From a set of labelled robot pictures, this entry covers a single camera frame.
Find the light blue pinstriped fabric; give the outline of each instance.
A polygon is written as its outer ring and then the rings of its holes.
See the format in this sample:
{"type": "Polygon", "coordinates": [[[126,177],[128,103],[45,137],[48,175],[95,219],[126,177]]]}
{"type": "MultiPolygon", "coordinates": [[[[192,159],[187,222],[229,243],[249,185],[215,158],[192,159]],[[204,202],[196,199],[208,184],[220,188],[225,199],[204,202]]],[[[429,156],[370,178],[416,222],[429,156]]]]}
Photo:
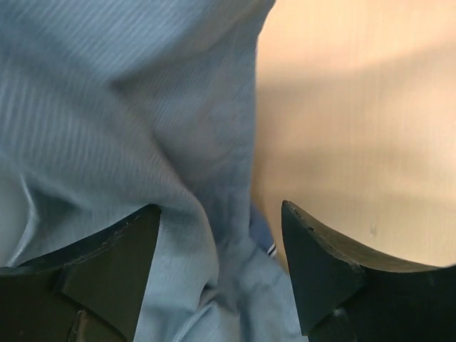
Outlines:
{"type": "Polygon", "coordinates": [[[270,6],[0,0],[0,158],[38,216],[11,264],[159,204],[136,341],[302,341],[289,279],[248,230],[270,6]]]}

